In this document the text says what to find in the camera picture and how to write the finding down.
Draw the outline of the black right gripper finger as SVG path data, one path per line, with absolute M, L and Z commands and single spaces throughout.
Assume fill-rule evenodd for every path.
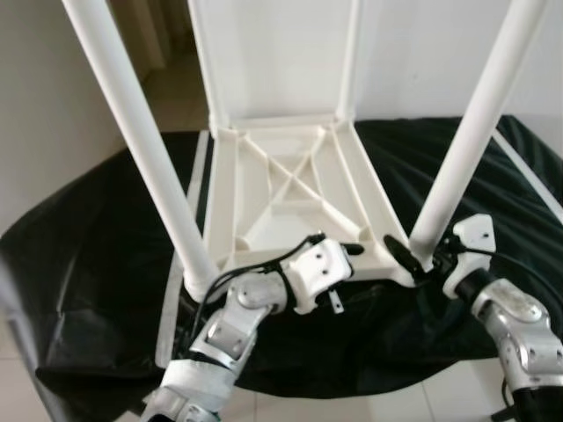
M 384 246 L 390 256 L 402 266 L 410 276 L 425 276 L 426 270 L 413 253 L 397 237 L 384 236 Z

